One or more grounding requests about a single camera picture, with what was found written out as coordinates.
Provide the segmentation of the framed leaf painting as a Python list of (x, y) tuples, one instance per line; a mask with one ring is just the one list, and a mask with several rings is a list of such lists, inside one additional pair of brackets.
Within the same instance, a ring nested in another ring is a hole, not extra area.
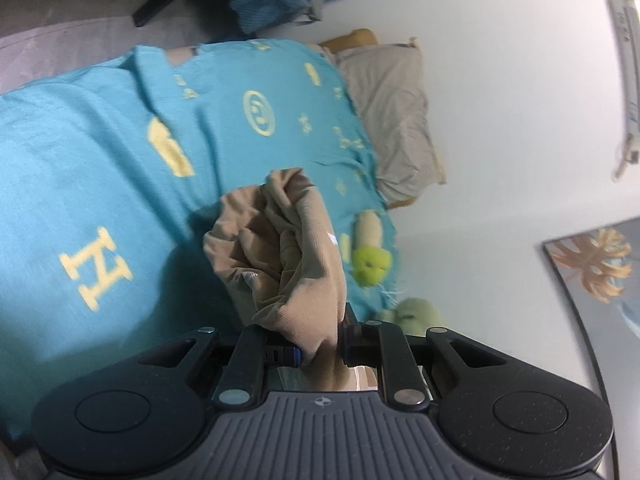
[(544, 244), (614, 419), (621, 479), (639, 477), (639, 220)]

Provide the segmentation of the turquoise patterned bed sheet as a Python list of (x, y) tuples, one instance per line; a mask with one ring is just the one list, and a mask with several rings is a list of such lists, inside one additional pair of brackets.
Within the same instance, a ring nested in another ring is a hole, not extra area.
[(287, 39), (137, 47), (1, 98), (1, 434), (63, 382), (235, 329), (203, 252), (224, 194), (300, 168), (344, 242), (384, 212), (343, 77)]

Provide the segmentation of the light green fleece blanket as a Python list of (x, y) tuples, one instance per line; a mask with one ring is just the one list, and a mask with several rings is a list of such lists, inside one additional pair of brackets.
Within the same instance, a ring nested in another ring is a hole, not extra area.
[(422, 337), (432, 327), (444, 325), (442, 316), (428, 300), (407, 298), (393, 309), (378, 311), (375, 319), (399, 326), (409, 336)]

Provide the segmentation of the tan t-shirt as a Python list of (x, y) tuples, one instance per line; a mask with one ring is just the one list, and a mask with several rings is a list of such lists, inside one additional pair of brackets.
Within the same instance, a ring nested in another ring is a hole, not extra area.
[(299, 168), (274, 170), (262, 185), (222, 196), (203, 249), (245, 325), (295, 344), (297, 369), (283, 367), (284, 388), (358, 391), (367, 373), (338, 354), (346, 280), (340, 250), (318, 188)]

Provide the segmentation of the white wall air conditioner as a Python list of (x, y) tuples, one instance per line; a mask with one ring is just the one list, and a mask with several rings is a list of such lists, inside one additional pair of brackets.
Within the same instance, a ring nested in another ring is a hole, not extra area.
[(608, 0), (623, 81), (624, 140), (613, 178), (639, 163), (639, 12), (634, 0)]

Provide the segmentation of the green and beige plush toy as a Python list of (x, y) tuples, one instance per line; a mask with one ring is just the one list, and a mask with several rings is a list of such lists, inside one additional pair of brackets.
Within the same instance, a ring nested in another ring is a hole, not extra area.
[(383, 225), (372, 209), (358, 214), (352, 232), (338, 239), (341, 257), (350, 265), (356, 283), (365, 288), (381, 285), (393, 265), (392, 253), (383, 247)]

